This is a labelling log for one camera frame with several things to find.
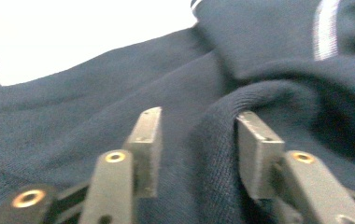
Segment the clothing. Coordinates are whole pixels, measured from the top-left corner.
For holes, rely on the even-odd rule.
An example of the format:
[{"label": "clothing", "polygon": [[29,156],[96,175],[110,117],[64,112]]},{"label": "clothing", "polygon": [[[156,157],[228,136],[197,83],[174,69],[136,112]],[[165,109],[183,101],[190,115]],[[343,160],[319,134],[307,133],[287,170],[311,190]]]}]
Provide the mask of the clothing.
[{"label": "clothing", "polygon": [[30,183],[62,190],[89,179],[154,106],[164,149],[142,223],[272,221],[239,179],[234,121],[244,110],[355,190],[355,48],[343,49],[355,42],[355,1],[336,3],[343,21],[330,42],[346,41],[337,49],[313,36],[320,1],[204,0],[191,29],[0,87],[0,203]]}]

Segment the brass screw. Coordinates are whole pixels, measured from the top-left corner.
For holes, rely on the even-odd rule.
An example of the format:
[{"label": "brass screw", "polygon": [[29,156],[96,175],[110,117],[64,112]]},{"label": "brass screw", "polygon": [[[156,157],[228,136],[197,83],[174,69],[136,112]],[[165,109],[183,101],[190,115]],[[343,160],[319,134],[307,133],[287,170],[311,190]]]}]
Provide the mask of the brass screw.
[{"label": "brass screw", "polygon": [[41,200],[44,199],[44,197],[46,197],[46,192],[44,192],[43,190],[31,189],[18,195],[14,199],[14,201],[12,201],[12,206],[16,208],[30,207],[39,203]]},{"label": "brass screw", "polygon": [[119,162],[125,160],[125,154],[122,152],[112,152],[105,158],[107,162]]},{"label": "brass screw", "polygon": [[294,157],[295,160],[306,163],[306,164],[311,164],[313,162],[315,162],[315,158],[307,153],[304,152],[295,152],[292,155]]}]

